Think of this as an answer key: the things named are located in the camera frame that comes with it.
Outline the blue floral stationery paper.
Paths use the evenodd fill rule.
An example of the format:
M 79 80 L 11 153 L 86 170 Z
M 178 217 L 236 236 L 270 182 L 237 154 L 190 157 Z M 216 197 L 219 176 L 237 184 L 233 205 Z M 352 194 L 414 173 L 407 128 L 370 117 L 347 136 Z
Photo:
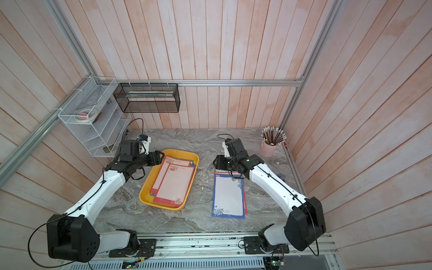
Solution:
M 214 173 L 212 217 L 245 219 L 243 179 L 238 173 Z

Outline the yellow plastic storage tray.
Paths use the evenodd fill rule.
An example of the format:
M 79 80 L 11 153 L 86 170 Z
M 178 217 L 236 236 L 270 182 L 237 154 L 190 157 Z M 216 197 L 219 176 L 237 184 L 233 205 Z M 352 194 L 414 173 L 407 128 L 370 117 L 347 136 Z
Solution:
M 139 193 L 139 200 L 153 207 L 179 211 L 184 208 L 199 164 L 198 155 L 174 149 L 163 151 L 161 165 L 154 166 Z

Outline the pink red-bordered stationery paper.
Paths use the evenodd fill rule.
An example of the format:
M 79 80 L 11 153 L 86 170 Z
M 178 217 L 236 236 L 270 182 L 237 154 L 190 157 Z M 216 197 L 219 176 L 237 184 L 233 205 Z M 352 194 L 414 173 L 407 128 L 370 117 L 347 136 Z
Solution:
M 245 180 L 242 180 L 242 189 L 243 189 L 243 202 L 244 202 L 244 214 L 247 215 L 247 203 L 246 203 L 246 194 L 245 194 Z

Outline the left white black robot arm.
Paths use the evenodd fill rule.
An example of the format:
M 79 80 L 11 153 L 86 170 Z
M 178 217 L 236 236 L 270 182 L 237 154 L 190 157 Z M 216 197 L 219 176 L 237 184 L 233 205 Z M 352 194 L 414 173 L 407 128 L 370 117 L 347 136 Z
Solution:
M 64 214 L 53 215 L 47 222 L 48 255 L 53 259 L 89 262 L 95 255 L 120 250 L 132 257 L 140 252 L 136 231 L 120 229 L 97 233 L 93 224 L 110 198 L 144 167 L 160 165 L 164 153 L 149 151 L 151 138 L 120 143 L 114 160 L 102 170 L 96 184 Z

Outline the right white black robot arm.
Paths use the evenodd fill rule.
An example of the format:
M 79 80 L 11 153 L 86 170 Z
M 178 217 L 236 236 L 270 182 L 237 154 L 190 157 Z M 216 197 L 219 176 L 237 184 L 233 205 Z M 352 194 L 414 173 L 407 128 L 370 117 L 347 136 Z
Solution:
M 228 173 L 239 173 L 235 180 L 251 180 L 261 187 L 279 205 L 287 216 L 285 224 L 271 224 L 257 237 L 244 240 L 245 248 L 256 246 L 261 253 L 268 253 L 284 245 L 304 251 L 326 233 L 324 211 L 321 202 L 308 198 L 292 189 L 257 155 L 249 155 L 241 139 L 226 138 L 223 155 L 217 155 L 213 165 Z

